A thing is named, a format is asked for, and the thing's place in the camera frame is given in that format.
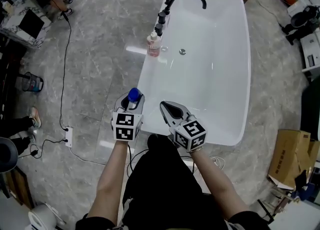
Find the floor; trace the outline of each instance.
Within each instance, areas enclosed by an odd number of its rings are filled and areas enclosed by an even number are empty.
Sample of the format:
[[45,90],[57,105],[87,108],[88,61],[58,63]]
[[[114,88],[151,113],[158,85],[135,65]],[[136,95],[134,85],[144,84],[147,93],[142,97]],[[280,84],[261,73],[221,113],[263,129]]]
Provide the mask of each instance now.
[[[73,152],[86,160],[105,163],[111,153],[111,111],[115,100],[137,86],[144,55],[127,51],[145,48],[163,0],[74,0],[70,16],[72,35],[67,53],[62,121],[74,128]],[[278,20],[289,21],[280,0],[259,0]],[[264,196],[271,184],[266,180],[277,130],[298,129],[300,102],[307,81],[297,44],[291,46],[279,29],[275,16],[257,0],[245,4],[251,43],[251,90],[248,118],[241,143],[234,147],[205,145],[208,155],[225,159],[224,172],[242,199],[252,204]],[[36,106],[42,127],[36,144],[45,139],[61,140],[59,126],[63,60],[69,27],[55,22],[41,49],[29,52],[21,72],[43,76],[44,89],[38,93],[19,92],[16,117]],[[146,148],[148,133],[140,133],[134,154]],[[103,167],[79,161],[64,144],[45,143],[41,159],[25,157],[18,166],[27,174],[37,202],[55,207],[64,229],[88,212]],[[206,186],[197,171],[200,185]]]

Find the cardboard box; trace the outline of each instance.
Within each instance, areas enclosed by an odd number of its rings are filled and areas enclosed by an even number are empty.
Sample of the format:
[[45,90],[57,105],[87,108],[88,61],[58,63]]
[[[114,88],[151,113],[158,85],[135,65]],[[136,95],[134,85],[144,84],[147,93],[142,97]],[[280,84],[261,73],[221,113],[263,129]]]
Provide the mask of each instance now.
[[278,131],[268,176],[279,187],[296,188],[295,178],[306,170],[307,182],[315,165],[320,142],[310,142],[310,133]]

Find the blue bottle cap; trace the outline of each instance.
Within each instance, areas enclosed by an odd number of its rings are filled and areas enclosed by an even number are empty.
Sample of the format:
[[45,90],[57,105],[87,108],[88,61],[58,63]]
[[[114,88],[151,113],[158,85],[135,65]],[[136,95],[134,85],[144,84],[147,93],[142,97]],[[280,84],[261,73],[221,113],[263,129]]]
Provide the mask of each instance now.
[[128,99],[130,102],[136,102],[141,95],[141,92],[138,88],[132,88],[128,94]]

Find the electrical outlet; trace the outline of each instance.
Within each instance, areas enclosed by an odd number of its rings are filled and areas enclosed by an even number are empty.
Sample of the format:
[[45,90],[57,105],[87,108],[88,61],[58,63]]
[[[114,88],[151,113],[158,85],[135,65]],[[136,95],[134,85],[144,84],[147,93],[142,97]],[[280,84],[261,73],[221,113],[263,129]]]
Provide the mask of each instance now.
[[68,140],[68,142],[65,142],[65,145],[69,148],[72,148],[74,129],[71,127],[68,127],[67,129],[68,131],[65,132],[65,138]]

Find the trash can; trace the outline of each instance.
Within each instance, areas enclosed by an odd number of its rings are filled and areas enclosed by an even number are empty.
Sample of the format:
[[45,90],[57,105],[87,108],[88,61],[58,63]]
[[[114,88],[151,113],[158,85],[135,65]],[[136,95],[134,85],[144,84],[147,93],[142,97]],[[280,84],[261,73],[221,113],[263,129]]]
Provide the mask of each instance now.
[[23,91],[40,92],[44,86],[44,80],[30,72],[20,75],[22,77],[21,88]]

